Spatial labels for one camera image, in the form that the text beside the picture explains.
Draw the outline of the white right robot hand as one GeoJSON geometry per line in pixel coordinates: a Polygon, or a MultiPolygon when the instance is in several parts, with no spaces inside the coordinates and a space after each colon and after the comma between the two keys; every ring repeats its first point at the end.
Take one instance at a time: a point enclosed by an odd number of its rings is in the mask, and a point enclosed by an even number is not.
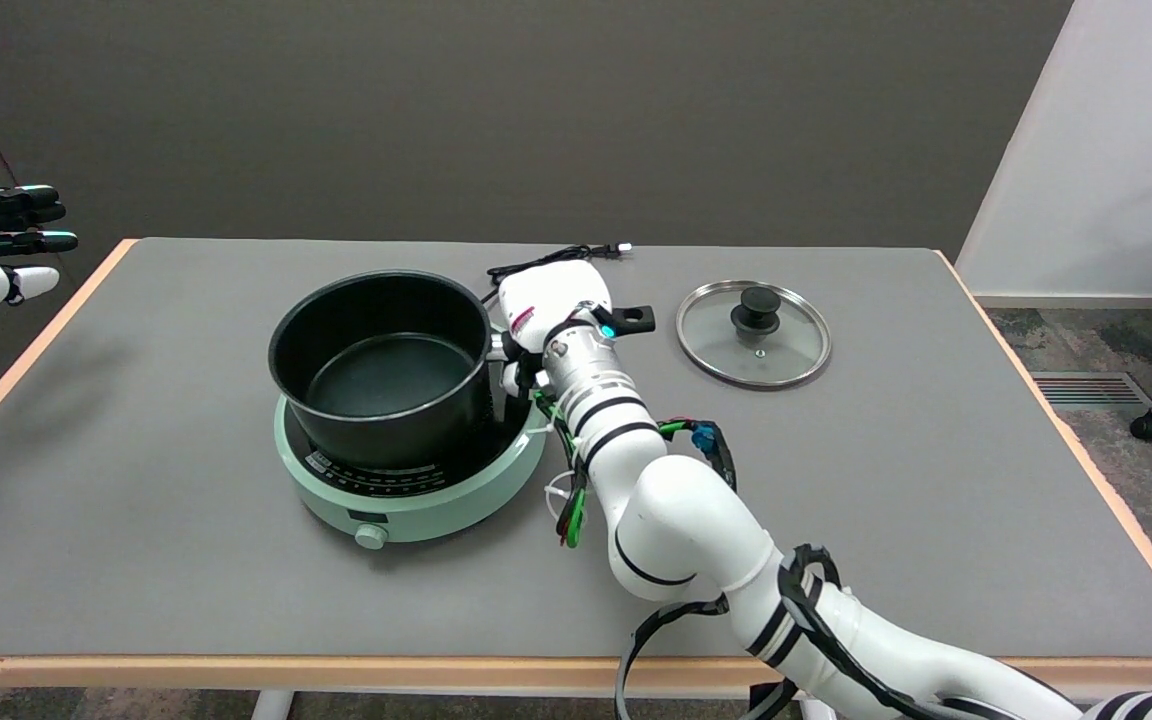
{"type": "Polygon", "coordinates": [[[571,316],[593,320],[594,306],[609,311],[613,302],[602,274],[585,260],[524,270],[505,278],[498,293],[506,338],[531,354],[540,353],[550,331],[571,316]]]}

